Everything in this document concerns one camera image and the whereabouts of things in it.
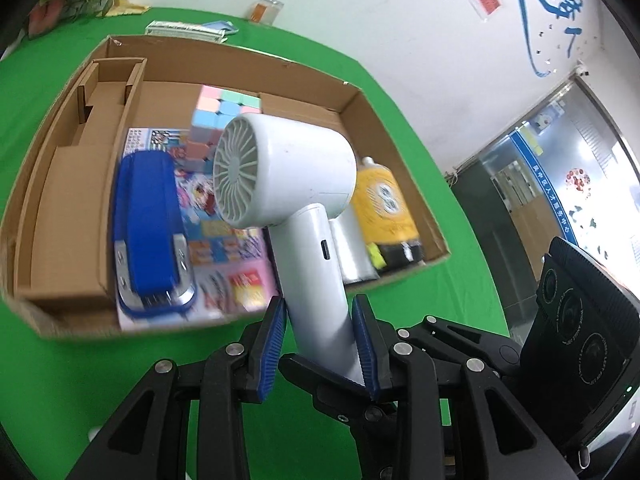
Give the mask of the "yellow black tube can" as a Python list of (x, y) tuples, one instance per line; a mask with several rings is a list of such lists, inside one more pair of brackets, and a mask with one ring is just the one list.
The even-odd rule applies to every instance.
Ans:
[(352, 196), (364, 246), (378, 273), (411, 266), (424, 258), (420, 234), (393, 175), (372, 157), (363, 157)]

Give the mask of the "blue stapler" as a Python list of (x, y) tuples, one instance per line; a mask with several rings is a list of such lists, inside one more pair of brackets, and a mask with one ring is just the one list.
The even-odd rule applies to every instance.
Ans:
[(122, 158), (112, 231), (117, 297), (126, 315), (188, 312), (198, 288), (169, 154), (143, 150)]

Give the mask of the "pastel rubiks cube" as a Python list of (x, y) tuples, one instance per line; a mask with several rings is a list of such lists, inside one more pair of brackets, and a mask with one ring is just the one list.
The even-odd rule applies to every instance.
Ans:
[(210, 174), (224, 128), (236, 116), (261, 112), (259, 96), (201, 86), (189, 131), (181, 136), (179, 147), (175, 150), (177, 166), (185, 172)]

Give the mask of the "silver cylinder can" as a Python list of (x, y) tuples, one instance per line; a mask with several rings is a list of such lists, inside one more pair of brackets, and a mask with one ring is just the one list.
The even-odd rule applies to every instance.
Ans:
[(342, 280), (345, 285), (370, 282), (378, 279), (360, 225), (352, 206), (329, 221)]

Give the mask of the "white hair dryer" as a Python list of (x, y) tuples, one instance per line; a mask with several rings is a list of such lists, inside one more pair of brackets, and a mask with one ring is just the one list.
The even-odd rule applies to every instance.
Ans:
[(349, 205), (356, 177), (355, 154), (341, 133), (265, 114), (233, 118), (214, 156), (221, 218), (235, 229), (269, 233), (299, 354), (361, 384), (330, 227)]

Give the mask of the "cardboard box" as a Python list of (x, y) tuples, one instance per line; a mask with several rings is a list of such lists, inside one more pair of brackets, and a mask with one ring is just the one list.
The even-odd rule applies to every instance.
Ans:
[(70, 76), (25, 155), (1, 223), (1, 293), (46, 339), (119, 335), (107, 249), (117, 159), (132, 127), (186, 130), (201, 88), (339, 131), (387, 167), (416, 224), (418, 273), (449, 248), (390, 132), (347, 81), (250, 49), (157, 36), (104, 39)]

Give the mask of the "colourful booklet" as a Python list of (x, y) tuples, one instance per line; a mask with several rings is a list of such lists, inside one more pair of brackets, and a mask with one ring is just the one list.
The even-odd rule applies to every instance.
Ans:
[(162, 151), (175, 162), (181, 217), (195, 275), (196, 297), (186, 313), (132, 318), (117, 313), (125, 332), (180, 325), (224, 324), (265, 310), (277, 293), (264, 234), (237, 230), (218, 214), (213, 186), (213, 145), (189, 140), (180, 129), (130, 128), (122, 154)]

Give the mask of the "white paper stack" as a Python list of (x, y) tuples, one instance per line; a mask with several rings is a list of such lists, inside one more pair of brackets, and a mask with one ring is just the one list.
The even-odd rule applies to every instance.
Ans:
[(172, 21), (152, 21), (145, 26), (148, 36), (193, 39), (215, 44), (223, 44), (230, 36), (236, 35), (239, 29), (228, 21), (216, 21), (206, 24), (191, 24)]

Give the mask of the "small orange packet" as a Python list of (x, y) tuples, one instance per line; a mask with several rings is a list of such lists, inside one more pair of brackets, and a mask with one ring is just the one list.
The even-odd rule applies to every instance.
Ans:
[(252, 23), (272, 26), (283, 7), (280, 0), (257, 0), (248, 11), (247, 19)]

